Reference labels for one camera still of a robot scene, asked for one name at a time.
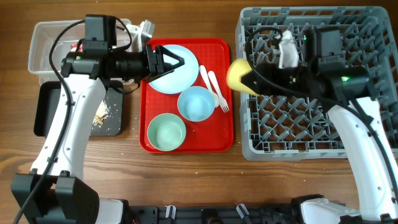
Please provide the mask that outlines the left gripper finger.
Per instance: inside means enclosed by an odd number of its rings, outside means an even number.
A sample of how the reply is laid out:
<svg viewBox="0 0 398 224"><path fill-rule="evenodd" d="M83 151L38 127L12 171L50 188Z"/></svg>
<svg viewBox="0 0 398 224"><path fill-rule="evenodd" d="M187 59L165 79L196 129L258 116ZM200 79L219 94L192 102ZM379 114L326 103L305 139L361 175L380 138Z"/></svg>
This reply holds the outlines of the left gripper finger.
<svg viewBox="0 0 398 224"><path fill-rule="evenodd" d="M164 56L166 55L166 56L168 56L168 57L171 57L171 58L177 60L177 61L178 61L178 64L184 64L184 63L185 63L185 60L184 60L183 57L178 56L177 54L171 52L169 49L166 49L166 48L165 48L164 46L162 46L162 45L156 45L156 46L155 46L155 52L156 52L156 54L159 56L159 58L160 58L162 61L164 61Z"/></svg>
<svg viewBox="0 0 398 224"><path fill-rule="evenodd" d="M165 63L165 62L156 62L154 80L157 80L169 73L174 72L175 69L177 69L183 65L185 65L184 62L178 62L173 65L170 63Z"/></svg>

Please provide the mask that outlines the yellow plastic cup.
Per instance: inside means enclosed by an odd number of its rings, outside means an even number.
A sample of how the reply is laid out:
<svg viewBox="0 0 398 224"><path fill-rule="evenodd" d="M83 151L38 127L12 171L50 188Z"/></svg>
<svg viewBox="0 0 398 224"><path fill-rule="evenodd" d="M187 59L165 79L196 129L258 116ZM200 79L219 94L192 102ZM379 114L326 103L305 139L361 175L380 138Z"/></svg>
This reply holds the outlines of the yellow plastic cup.
<svg viewBox="0 0 398 224"><path fill-rule="evenodd" d="M259 96L252 89L242 83L242 77L252 71L249 62L243 58L235 60L227 71L226 82L227 85L235 91L247 93L254 96Z"/></svg>

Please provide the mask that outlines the light blue bowl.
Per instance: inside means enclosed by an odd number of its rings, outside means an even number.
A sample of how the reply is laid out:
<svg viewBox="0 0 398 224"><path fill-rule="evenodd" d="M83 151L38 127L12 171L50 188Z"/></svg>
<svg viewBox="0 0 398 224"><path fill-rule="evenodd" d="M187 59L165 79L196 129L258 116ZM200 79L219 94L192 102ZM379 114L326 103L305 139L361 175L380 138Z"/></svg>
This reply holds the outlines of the light blue bowl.
<svg viewBox="0 0 398 224"><path fill-rule="evenodd" d="M201 122L213 114L215 101L212 94L206 88L191 86L179 95L177 108L185 119L193 122Z"/></svg>

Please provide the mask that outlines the green bowl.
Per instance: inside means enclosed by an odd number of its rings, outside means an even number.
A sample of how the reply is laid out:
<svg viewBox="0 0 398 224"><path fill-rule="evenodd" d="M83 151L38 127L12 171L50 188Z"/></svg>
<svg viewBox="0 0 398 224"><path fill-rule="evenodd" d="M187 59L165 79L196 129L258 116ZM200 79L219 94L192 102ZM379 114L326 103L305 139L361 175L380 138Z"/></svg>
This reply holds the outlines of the green bowl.
<svg viewBox="0 0 398 224"><path fill-rule="evenodd" d="M181 146L187 129L183 120L172 113L156 116L148 125L147 138L150 144L162 152L169 152Z"/></svg>

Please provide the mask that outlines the rice and food scraps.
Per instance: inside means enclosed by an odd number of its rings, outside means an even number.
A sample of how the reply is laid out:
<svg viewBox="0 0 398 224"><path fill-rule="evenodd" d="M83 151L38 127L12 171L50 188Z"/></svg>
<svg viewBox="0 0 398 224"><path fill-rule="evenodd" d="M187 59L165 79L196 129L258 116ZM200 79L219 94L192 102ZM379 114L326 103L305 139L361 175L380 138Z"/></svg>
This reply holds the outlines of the rice and food scraps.
<svg viewBox="0 0 398 224"><path fill-rule="evenodd" d="M104 100L99 104L99 107L95 113L95 117L93 120L94 126L102 126L104 125L105 119L110 114L110 106L108 106L107 102Z"/></svg>

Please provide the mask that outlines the red snack wrapper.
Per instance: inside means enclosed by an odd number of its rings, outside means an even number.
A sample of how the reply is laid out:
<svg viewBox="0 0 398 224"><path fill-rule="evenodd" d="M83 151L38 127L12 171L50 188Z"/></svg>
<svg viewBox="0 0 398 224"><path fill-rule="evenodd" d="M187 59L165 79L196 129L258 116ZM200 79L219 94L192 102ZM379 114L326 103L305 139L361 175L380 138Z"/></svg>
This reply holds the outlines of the red snack wrapper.
<svg viewBox="0 0 398 224"><path fill-rule="evenodd" d="M80 45L78 45L78 44L73 44L73 45L71 45L70 46L70 48L71 48L71 52L75 52L76 50L78 51L78 52L82 52L83 50L82 50L82 48L83 48L83 44L80 44Z"/></svg>

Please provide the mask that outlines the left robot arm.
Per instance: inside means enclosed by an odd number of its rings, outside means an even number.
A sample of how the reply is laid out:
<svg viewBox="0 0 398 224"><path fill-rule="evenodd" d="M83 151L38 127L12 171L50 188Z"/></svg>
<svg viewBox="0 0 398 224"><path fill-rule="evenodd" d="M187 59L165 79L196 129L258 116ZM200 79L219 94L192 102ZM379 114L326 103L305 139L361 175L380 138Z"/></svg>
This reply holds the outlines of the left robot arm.
<svg viewBox="0 0 398 224"><path fill-rule="evenodd" d="M103 199L83 181L83 162L96 110L111 78L153 81L185 63L163 46L140 52L83 44L57 72L60 98L45 144L28 174L16 174L11 190L16 221L29 223L132 223L127 200Z"/></svg>

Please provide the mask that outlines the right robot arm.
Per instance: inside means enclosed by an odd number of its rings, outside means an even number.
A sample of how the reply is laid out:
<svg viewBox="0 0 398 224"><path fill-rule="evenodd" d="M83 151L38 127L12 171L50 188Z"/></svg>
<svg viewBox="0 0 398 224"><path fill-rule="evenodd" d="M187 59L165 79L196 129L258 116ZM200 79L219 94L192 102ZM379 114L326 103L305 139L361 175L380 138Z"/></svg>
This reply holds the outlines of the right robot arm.
<svg viewBox="0 0 398 224"><path fill-rule="evenodd" d="M321 196L292 202L297 223L396 223L397 162L387 140L376 90L362 67L348 67L337 27L306 29L303 53L289 31L276 39L279 63L235 60L228 86L252 95L286 95L318 100L348 156L359 196L350 210Z"/></svg>

